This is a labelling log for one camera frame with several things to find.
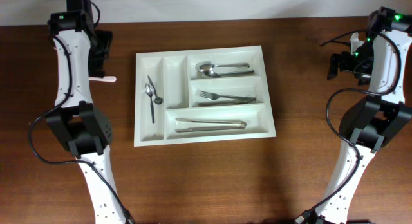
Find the white wall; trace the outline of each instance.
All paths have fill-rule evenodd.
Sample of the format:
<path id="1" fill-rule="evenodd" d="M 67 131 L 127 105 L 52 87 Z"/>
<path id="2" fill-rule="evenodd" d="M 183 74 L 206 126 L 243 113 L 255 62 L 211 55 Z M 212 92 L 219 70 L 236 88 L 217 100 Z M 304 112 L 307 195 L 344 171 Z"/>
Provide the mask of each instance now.
<path id="1" fill-rule="evenodd" d="M 381 6 L 412 14 L 412 0 L 92 0 L 102 23 L 368 15 Z M 0 25 L 46 24 L 66 0 L 0 0 Z"/>

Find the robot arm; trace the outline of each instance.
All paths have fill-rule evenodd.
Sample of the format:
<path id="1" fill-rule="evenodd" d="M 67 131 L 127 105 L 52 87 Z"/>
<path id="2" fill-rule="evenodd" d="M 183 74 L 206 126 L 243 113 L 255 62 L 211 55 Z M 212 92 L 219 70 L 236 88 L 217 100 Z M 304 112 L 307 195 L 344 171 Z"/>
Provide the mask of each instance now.
<path id="1" fill-rule="evenodd" d="M 108 56 L 112 34 L 94 30 L 90 0 L 67 0 L 67 7 L 67 12 L 52 14 L 48 26 L 55 36 L 59 63 L 55 105 L 64 101 L 69 91 L 69 64 L 71 94 L 59 109 L 46 117 L 46 122 L 65 150 L 78 161 L 91 163 L 99 173 L 89 165 L 79 164 L 93 202 L 96 224 L 134 223 L 118 199 L 113 179 L 109 155 L 113 141 L 111 124 L 94 106 L 89 88 L 89 76 L 104 76 L 99 69 Z"/>
<path id="2" fill-rule="evenodd" d="M 359 79 L 359 84 L 370 84 L 370 92 L 385 93 L 393 86 L 396 88 L 387 95 L 368 95 L 345 113 L 339 134 L 356 145 L 357 150 L 342 141 L 339 159 L 324 198 L 327 199 L 335 191 L 337 193 L 317 206 L 315 212 L 304 212 L 295 223 L 346 223 L 350 202 L 365 168 L 376 152 L 387 145 L 412 117 L 412 108 L 404 105 L 402 88 L 406 55 L 412 42 L 411 18 L 381 8 L 370 15 L 368 30 L 366 42 L 358 40 L 357 33 L 352 35 L 351 53 L 332 55 L 328 79 L 336 77 L 340 68 L 341 71 L 352 72 Z M 394 46 L 373 33 L 381 33 L 395 43 L 400 52 L 400 71 L 397 70 L 399 62 Z M 383 113 L 384 119 L 375 117 L 379 112 Z"/>

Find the white tray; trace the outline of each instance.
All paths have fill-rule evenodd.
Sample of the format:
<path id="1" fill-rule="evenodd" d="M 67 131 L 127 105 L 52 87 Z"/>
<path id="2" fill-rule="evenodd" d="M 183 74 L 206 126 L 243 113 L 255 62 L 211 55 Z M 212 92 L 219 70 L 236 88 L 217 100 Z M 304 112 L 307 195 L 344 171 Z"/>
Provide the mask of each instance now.
<path id="1" fill-rule="evenodd" d="M 254 70 L 255 74 L 205 79 L 194 69 L 202 61 L 211 61 L 213 64 L 247 62 L 250 64 L 249 70 Z M 227 72 L 234 69 L 214 68 L 217 73 L 223 70 Z M 154 104 L 154 124 L 151 120 L 150 98 L 144 92 L 145 85 L 149 83 L 148 75 L 158 96 L 164 99 L 162 104 Z M 256 102 L 198 107 L 197 102 L 212 102 L 200 97 L 200 90 L 256 97 Z M 175 129 L 185 128 L 176 121 L 177 118 L 241 120 L 247 126 L 224 131 L 177 133 Z M 260 46 L 136 54 L 135 147 L 275 136 Z"/>

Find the brown table surface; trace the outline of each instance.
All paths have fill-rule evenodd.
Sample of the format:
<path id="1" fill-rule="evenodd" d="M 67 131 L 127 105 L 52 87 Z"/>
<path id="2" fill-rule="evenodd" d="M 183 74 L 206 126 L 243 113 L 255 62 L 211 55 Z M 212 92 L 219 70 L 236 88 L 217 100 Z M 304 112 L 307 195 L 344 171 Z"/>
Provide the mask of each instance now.
<path id="1" fill-rule="evenodd" d="M 349 73 L 326 80 L 330 55 L 346 48 L 319 44 L 365 25 L 365 17 L 101 24 L 114 33 L 104 69 L 118 81 L 91 82 L 91 94 L 113 124 L 113 174 L 134 218 L 257 223 L 294 218 L 318 202 L 340 148 L 324 118 L 326 101 L 338 89 L 357 86 Z M 57 94 L 57 57 L 47 38 L 46 26 L 0 28 L 0 223 L 94 223 L 79 166 L 43 164 L 28 147 L 28 124 Z M 276 138 L 133 147 L 135 53 L 255 45 L 263 49 Z M 409 106 L 411 70 L 409 64 L 404 81 Z M 334 100 L 336 127 L 362 97 L 346 93 Z M 350 219 L 412 220 L 410 133 L 408 124 L 370 163 Z M 46 124 L 34 136 L 47 159 L 71 159 Z"/>

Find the utensil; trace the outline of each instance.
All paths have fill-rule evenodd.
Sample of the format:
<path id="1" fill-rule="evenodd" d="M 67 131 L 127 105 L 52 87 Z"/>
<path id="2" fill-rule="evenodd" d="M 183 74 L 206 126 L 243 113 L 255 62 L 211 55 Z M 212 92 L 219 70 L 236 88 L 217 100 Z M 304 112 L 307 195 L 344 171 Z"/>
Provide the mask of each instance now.
<path id="1" fill-rule="evenodd" d="M 246 128 L 246 122 L 244 121 L 224 121 L 224 120 L 191 120 L 188 118 L 177 118 L 177 122 L 192 122 L 202 124 L 230 124 L 226 126 L 211 126 L 211 127 L 190 127 L 186 129 L 176 129 L 177 133 L 194 132 L 194 131 L 216 131 L 216 130 L 231 130 L 231 129 L 244 129 Z"/>
<path id="2" fill-rule="evenodd" d="M 152 82 L 152 80 L 150 79 L 149 76 L 147 76 L 147 79 L 149 79 L 149 83 L 150 83 L 150 85 L 152 85 L 152 87 L 153 87 L 153 93 L 154 93 L 154 95 L 155 95 L 155 97 L 156 97 L 156 98 L 154 98 L 155 104 L 158 104 L 158 105 L 162 104 L 163 99 L 162 99 L 161 97 L 157 96 L 155 85 L 153 84 L 153 82 Z"/>
<path id="3" fill-rule="evenodd" d="M 209 93 L 206 91 L 200 91 L 200 96 L 203 98 L 207 98 L 209 100 L 217 100 L 219 98 L 231 98 L 237 100 L 247 100 L 250 97 L 241 97 L 241 96 L 232 96 L 232 95 L 218 95 L 217 93 Z"/>
<path id="4" fill-rule="evenodd" d="M 247 74 L 253 74 L 254 72 L 255 72 L 254 70 L 237 71 L 237 72 L 230 72 L 230 73 L 216 73 L 216 72 L 213 72 L 213 71 L 206 71 L 206 72 L 204 72 L 204 74 L 207 77 L 218 78 L 218 77 L 234 76 L 234 75 L 247 75 Z"/>
<path id="5" fill-rule="evenodd" d="M 153 96 L 153 91 L 155 89 L 152 87 L 152 85 L 146 84 L 146 87 L 144 90 L 146 92 L 146 95 L 149 95 L 150 97 L 150 110 L 152 112 L 152 123 L 154 124 L 155 123 L 155 109 L 153 108 L 152 96 Z"/>
<path id="6" fill-rule="evenodd" d="M 204 61 L 204 62 L 199 62 L 195 65 L 195 68 L 197 71 L 201 73 L 205 72 L 210 72 L 213 70 L 215 67 L 238 67 L 238 68 L 249 68 L 250 64 L 249 63 L 234 63 L 234 64 L 212 64 L 210 61 Z"/>
<path id="7" fill-rule="evenodd" d="M 198 106 L 219 106 L 219 105 L 241 105 L 241 104 L 248 104 L 251 102 L 255 102 L 256 98 L 249 98 L 243 101 L 222 101 L 222 102 L 197 102 L 196 105 Z"/>

